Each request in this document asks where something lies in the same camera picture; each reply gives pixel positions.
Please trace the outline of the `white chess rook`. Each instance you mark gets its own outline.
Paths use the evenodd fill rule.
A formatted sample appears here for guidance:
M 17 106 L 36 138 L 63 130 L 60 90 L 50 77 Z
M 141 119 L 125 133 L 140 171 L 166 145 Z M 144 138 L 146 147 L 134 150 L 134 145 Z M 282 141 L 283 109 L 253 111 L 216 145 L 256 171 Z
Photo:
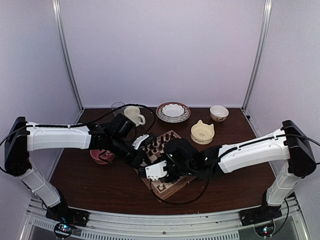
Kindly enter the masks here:
M 158 190 L 159 190 L 159 191 L 163 191 L 163 190 L 164 190 L 164 184 L 163 184 L 163 183 L 160 183 L 160 184 L 158 185 Z

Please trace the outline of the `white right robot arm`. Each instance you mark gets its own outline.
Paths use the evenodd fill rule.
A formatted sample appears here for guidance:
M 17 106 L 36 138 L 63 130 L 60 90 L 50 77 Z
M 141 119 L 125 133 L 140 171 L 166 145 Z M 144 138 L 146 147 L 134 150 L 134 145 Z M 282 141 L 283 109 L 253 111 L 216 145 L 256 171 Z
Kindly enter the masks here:
M 162 177 L 192 175 L 211 179 L 216 172 L 229 174 L 240 169 L 270 162 L 282 162 L 282 170 L 265 191 L 265 200 L 256 210 L 259 220 L 268 220 L 297 185 L 311 175 L 317 162 L 311 144 L 320 143 L 304 134 L 291 120 L 261 137 L 234 144 L 194 148 L 184 138 L 170 140 L 161 155 Z

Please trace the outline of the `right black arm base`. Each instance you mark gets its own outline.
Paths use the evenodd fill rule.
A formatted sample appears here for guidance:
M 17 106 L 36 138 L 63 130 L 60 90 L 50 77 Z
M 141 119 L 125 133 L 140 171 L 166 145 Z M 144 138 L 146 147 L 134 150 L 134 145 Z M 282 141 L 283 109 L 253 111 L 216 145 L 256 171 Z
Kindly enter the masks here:
M 239 212 L 241 224 L 249 226 L 279 218 L 282 216 L 280 208 L 280 206 L 267 205 L 241 210 Z

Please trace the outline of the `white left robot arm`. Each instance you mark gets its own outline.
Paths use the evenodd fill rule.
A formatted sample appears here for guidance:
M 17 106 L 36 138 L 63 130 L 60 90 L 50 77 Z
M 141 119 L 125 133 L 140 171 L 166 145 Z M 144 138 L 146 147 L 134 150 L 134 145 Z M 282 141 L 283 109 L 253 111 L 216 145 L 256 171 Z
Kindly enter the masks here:
M 39 124 L 18 117 L 4 145 L 4 172 L 19 178 L 36 194 L 61 222 L 72 218 L 72 211 L 63 202 L 62 194 L 51 185 L 31 163 L 30 153 L 60 149 L 107 150 L 138 169 L 147 159 L 146 153 L 125 141 L 134 128 L 131 120 L 118 114 L 107 123 L 81 123 L 76 125 Z

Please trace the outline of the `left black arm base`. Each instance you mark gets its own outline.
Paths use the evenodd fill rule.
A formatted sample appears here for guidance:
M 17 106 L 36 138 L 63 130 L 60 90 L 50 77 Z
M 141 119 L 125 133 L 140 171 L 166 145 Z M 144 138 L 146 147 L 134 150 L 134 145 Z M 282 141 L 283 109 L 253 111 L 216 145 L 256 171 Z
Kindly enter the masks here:
M 53 207 L 46 211 L 45 217 L 73 226 L 86 227 L 89 215 L 89 212 L 85 210 L 70 207 Z

